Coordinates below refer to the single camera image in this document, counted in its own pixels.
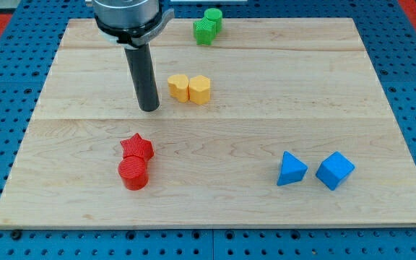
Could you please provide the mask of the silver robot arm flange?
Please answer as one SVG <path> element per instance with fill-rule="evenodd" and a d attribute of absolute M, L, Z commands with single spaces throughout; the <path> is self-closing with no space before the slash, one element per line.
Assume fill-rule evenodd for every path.
<path fill-rule="evenodd" d="M 158 0 L 92 0 L 96 25 L 109 42 L 136 50 L 150 43 L 175 18 Z"/>

